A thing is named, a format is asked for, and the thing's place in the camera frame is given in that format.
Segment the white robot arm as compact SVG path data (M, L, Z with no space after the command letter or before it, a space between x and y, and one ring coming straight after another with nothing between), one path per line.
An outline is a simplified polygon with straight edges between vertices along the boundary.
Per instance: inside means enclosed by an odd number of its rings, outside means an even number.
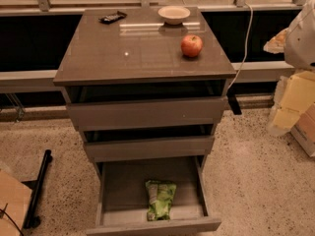
M280 31L264 50L284 54L295 69L277 83L267 131L273 136L289 132L315 102L315 0L308 1L289 27Z

